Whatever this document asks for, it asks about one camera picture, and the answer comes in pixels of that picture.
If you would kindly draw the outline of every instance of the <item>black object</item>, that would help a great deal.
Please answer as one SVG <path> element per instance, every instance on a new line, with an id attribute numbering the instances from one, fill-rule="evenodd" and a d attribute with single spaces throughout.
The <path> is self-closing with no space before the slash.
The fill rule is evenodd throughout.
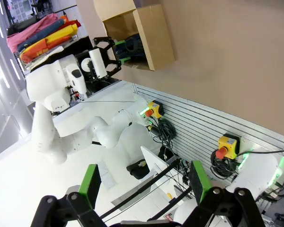
<path id="1" fill-rule="evenodd" d="M 159 213 L 157 213 L 152 218 L 148 219 L 147 221 L 157 220 L 162 215 L 164 215 L 167 211 L 169 211 L 171 208 L 173 208 L 178 202 L 180 202 L 185 196 L 187 196 L 191 192 L 191 187 L 188 187 L 181 195 L 179 195 L 177 198 L 172 200 L 169 205 L 164 207 Z"/>
<path id="2" fill-rule="evenodd" d="M 174 153 L 172 151 L 170 151 L 170 149 L 168 149 L 165 146 L 161 146 L 160 147 L 160 151 L 159 151 L 158 157 L 161 158 L 164 162 L 167 162 L 173 156 L 174 156 Z"/>
<path id="3" fill-rule="evenodd" d="M 66 7 L 66 8 L 64 8 L 64 9 L 61 9 L 61 10 L 59 10 L 59 11 L 56 11 L 56 12 L 54 12 L 54 13 L 60 13 L 61 11 L 65 11 L 65 10 L 67 10 L 67 9 L 70 9 L 70 8 L 73 8 L 73 7 L 76 7 L 77 5 L 73 5 L 73 6 L 69 6 L 69 7 Z"/>
<path id="4" fill-rule="evenodd" d="M 100 173 L 96 166 L 86 194 L 71 192 L 59 200 L 51 195 L 44 196 L 39 203 L 31 226 L 64 227 L 68 221 L 78 220 L 85 227 L 106 227 L 93 210 L 100 184 Z"/>
<path id="5" fill-rule="evenodd" d="M 203 186 L 202 186 L 200 176 L 198 175 L 193 162 L 191 162 L 190 164 L 190 171 L 189 171 L 188 178 L 189 178 L 190 185 L 195 195 L 195 200 L 197 204 L 199 205 L 201 202 L 202 194 L 203 194 Z"/>
<path id="6" fill-rule="evenodd" d="M 99 143 L 99 142 L 95 142 L 95 141 L 92 141 L 92 143 L 91 144 L 95 144 L 95 145 L 100 145 L 100 146 L 102 146 L 102 144 L 101 143 Z"/>
<path id="7" fill-rule="evenodd" d="M 134 34 L 125 39 L 124 43 L 117 44 L 115 53 L 119 60 L 124 58 L 146 58 L 142 40 L 139 34 Z"/>
<path id="8" fill-rule="evenodd" d="M 93 41 L 94 41 L 94 44 L 96 45 L 93 49 L 96 49 L 96 48 L 100 49 L 102 60 L 104 62 L 105 67 L 107 67 L 110 64 L 114 64 L 115 65 L 115 68 L 112 71 L 107 71 L 107 77 L 112 77 L 118 71 L 121 70 L 121 61 L 119 61 L 119 60 L 111 60 L 109 58 L 108 54 L 107 54 L 107 51 L 110 48 L 113 48 L 113 46 L 115 45 L 115 42 L 113 41 L 113 39 L 111 37 L 96 37 L 96 38 L 93 39 Z M 100 42 L 108 43 L 108 45 L 105 48 L 98 47 L 97 45 Z M 91 61 L 90 61 L 89 68 L 93 69 Z"/>
<path id="9" fill-rule="evenodd" d="M 278 221 L 284 222 L 284 214 L 275 213 L 275 216 Z"/>
<path id="10" fill-rule="evenodd" d="M 153 185 L 154 183 L 156 183 L 160 178 L 162 178 L 165 174 L 167 174 L 171 169 L 173 169 L 175 166 L 177 166 L 180 163 L 180 159 L 177 159 L 175 161 L 173 161 L 166 169 L 164 169 L 161 173 L 159 173 L 158 175 L 156 175 L 153 179 L 151 179 L 149 182 L 147 182 L 145 185 L 143 185 L 140 189 L 138 189 L 135 193 L 133 193 L 131 196 L 129 196 L 127 199 L 125 199 L 124 201 L 122 201 L 121 203 L 119 203 L 118 205 L 116 205 L 115 207 L 113 207 L 112 209 L 110 209 L 109 211 L 107 211 L 106 213 L 104 213 L 103 215 L 100 216 L 100 218 L 105 218 L 108 215 L 110 215 L 111 213 L 115 212 L 117 209 L 119 209 L 120 207 L 122 207 L 123 205 L 125 205 L 126 203 L 128 203 L 130 200 L 132 200 L 134 197 L 136 197 L 137 195 L 139 195 L 140 193 L 142 193 L 143 191 L 145 191 L 146 189 L 148 189 L 151 185 Z"/>
<path id="11" fill-rule="evenodd" d="M 153 103 L 159 105 L 159 108 L 158 108 L 158 113 L 161 114 L 162 116 L 164 115 L 164 108 L 163 108 L 163 103 L 157 101 L 157 100 L 153 100 L 152 101 Z"/>
<path id="12" fill-rule="evenodd" d="M 130 175 L 140 180 L 150 172 L 150 169 L 146 163 L 144 166 L 141 165 L 143 162 L 145 162 L 145 159 L 141 159 L 140 161 L 131 164 L 130 166 L 126 167 L 126 170 L 130 173 Z"/>
<path id="13" fill-rule="evenodd" d="M 13 35 L 18 32 L 22 32 L 29 26 L 38 22 L 39 20 L 40 19 L 37 16 L 33 16 L 30 19 L 24 20 L 22 22 L 16 22 L 12 24 L 11 26 L 9 26 L 7 35 L 9 36 L 9 35 Z"/>
<path id="14" fill-rule="evenodd" d="M 225 157 L 224 159 L 218 159 L 216 157 L 216 151 L 217 150 L 214 150 L 210 156 L 210 161 L 212 164 L 210 170 L 216 177 L 225 180 L 232 176 L 233 173 L 235 173 L 237 163 L 235 160 L 227 157 Z"/>
<path id="15" fill-rule="evenodd" d="M 75 78 L 81 77 L 81 73 L 79 70 L 73 70 L 71 73 Z"/>
<path id="16" fill-rule="evenodd" d="M 150 131 L 155 136 L 160 136 L 160 132 L 157 126 L 149 125 L 149 126 L 146 126 L 146 128 L 148 129 L 148 131 Z"/>
<path id="17" fill-rule="evenodd" d="M 44 4 L 48 2 L 49 0 L 38 0 L 37 4 L 31 6 L 36 7 L 38 12 L 45 12 Z"/>
<path id="18" fill-rule="evenodd" d="M 174 137 L 176 136 L 175 127 L 168 120 L 162 118 L 158 119 L 158 124 L 156 126 L 160 134 L 159 136 L 155 136 L 152 139 L 156 143 L 161 143 L 162 146 L 167 147 L 169 150 L 172 151 L 173 149 L 172 139 L 174 139 Z"/>
<path id="19" fill-rule="evenodd" d="M 248 189 L 236 188 L 231 193 L 219 187 L 213 187 L 207 192 L 182 227 L 209 226 L 216 215 L 225 216 L 232 227 L 265 227 Z"/>
<path id="20" fill-rule="evenodd" d="M 100 187 L 100 176 L 98 168 L 91 178 L 88 185 L 87 194 L 72 192 L 57 200 L 54 196 L 44 196 L 37 208 L 31 227 L 65 227 L 68 221 L 78 220 L 83 227 L 107 227 L 102 218 L 116 211 L 138 194 L 154 184 L 170 169 L 180 162 L 175 160 L 169 167 L 159 173 L 147 184 L 141 187 L 137 192 L 126 200 L 109 210 L 99 217 L 93 210 Z M 178 200 L 184 198 L 191 188 L 174 199 L 170 205 L 151 219 L 157 218 L 165 210 L 170 209 Z M 232 227 L 265 227 L 257 205 L 251 192 L 246 188 L 236 188 L 234 193 L 228 192 L 219 187 L 213 187 L 208 190 L 201 203 L 188 216 L 182 227 L 207 227 L 210 225 L 215 215 L 225 216 Z M 129 222 L 125 224 L 115 224 L 113 227 L 176 227 L 180 226 L 177 222 Z"/>

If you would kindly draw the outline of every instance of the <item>white slatwall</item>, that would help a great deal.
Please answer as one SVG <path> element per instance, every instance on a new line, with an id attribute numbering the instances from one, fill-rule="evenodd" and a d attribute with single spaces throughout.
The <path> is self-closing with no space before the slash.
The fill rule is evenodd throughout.
<path id="1" fill-rule="evenodd" d="M 269 150 L 284 149 L 284 136 L 239 117 L 193 101 L 133 84 L 135 93 L 164 105 L 164 118 L 176 128 L 174 151 L 182 158 L 201 160 L 209 175 L 210 155 L 218 148 L 218 139 L 230 132 Z"/>

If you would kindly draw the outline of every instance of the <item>black bar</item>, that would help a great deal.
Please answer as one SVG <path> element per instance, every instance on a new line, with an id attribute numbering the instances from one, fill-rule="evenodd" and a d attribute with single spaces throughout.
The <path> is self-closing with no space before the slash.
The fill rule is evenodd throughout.
<path id="1" fill-rule="evenodd" d="M 57 11 L 57 12 L 54 12 L 54 13 L 59 13 L 59 12 L 61 12 L 61 11 L 65 11 L 66 9 L 73 8 L 73 7 L 75 7 L 75 6 L 77 6 L 77 5 L 69 6 L 69 7 L 67 7 L 67 8 L 61 9 L 61 10 L 59 10 L 59 11 Z"/>
<path id="2" fill-rule="evenodd" d="M 125 205 L 126 203 L 128 203 L 130 200 L 132 200 L 134 197 L 136 197 L 137 195 L 139 195 L 140 193 L 142 193 L 143 191 L 145 191 L 146 189 L 148 189 L 150 186 L 152 186 L 154 183 L 156 183 L 161 177 L 163 177 L 165 174 L 167 174 L 171 169 L 173 169 L 174 167 L 176 167 L 178 164 L 180 163 L 180 159 L 176 159 L 175 161 L 173 161 L 166 169 L 164 169 L 161 173 L 159 173 L 158 175 L 156 175 L 153 179 L 151 179 L 148 183 L 146 183 L 145 185 L 143 185 L 140 189 L 138 189 L 134 194 L 132 194 L 131 196 L 129 196 L 127 199 L 125 199 L 124 201 L 122 201 L 121 203 L 119 203 L 118 205 L 116 205 L 115 207 L 113 207 L 112 209 L 110 209 L 109 211 L 107 211 L 106 213 L 102 214 L 100 216 L 101 219 L 107 217 L 108 215 L 110 215 L 111 213 L 115 212 L 117 209 L 119 209 L 120 207 L 122 207 L 123 205 Z"/>
<path id="3" fill-rule="evenodd" d="M 99 142 L 95 142 L 95 141 L 92 141 L 92 143 L 91 144 L 95 144 L 95 145 L 100 145 L 100 146 L 102 146 L 102 144 L 101 143 L 99 143 Z"/>
<path id="4" fill-rule="evenodd" d="M 188 187 L 182 194 L 180 194 L 176 199 L 174 199 L 169 205 L 164 207 L 161 211 L 159 211 L 158 214 L 153 216 L 152 218 L 148 219 L 147 221 L 157 220 L 162 215 L 164 215 L 167 211 L 169 211 L 171 208 L 173 208 L 181 199 L 183 199 L 185 196 L 187 196 L 191 192 L 191 187 Z"/>

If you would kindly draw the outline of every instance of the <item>green led light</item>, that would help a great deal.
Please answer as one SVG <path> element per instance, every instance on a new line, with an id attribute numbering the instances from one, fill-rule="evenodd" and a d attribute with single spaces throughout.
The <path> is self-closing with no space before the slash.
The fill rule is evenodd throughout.
<path id="1" fill-rule="evenodd" d="M 279 166 L 280 166 L 281 168 L 283 167 L 283 165 L 284 165 L 284 157 L 281 158 L 281 161 L 280 161 L 280 163 L 279 163 Z"/>
<path id="2" fill-rule="evenodd" d="M 243 159 L 243 161 L 241 162 L 241 164 L 239 165 L 238 169 L 241 169 L 241 168 L 242 168 L 242 166 L 243 166 L 244 163 L 246 162 L 246 159 L 249 157 L 249 154 L 245 154 L 245 155 L 243 155 L 243 157 L 244 157 L 244 159 Z"/>
<path id="3" fill-rule="evenodd" d="M 149 107 L 147 107 L 147 108 L 145 108 L 141 113 L 140 113 L 140 115 L 143 115 L 146 111 L 148 111 L 150 108 Z"/>

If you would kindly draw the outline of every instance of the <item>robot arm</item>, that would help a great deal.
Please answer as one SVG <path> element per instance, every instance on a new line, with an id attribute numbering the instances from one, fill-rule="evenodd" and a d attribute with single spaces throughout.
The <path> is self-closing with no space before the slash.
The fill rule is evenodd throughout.
<path id="1" fill-rule="evenodd" d="M 119 111 L 110 125 L 103 118 L 95 116 L 84 129 L 61 138 L 54 127 L 51 112 L 42 103 L 36 102 L 32 144 L 37 151 L 45 153 L 56 164 L 65 162 L 72 151 L 90 146 L 94 137 L 105 148 L 112 148 L 117 145 L 121 133 L 131 122 L 144 124 L 140 112 L 146 106 L 147 102 L 140 98 L 128 108 Z"/>

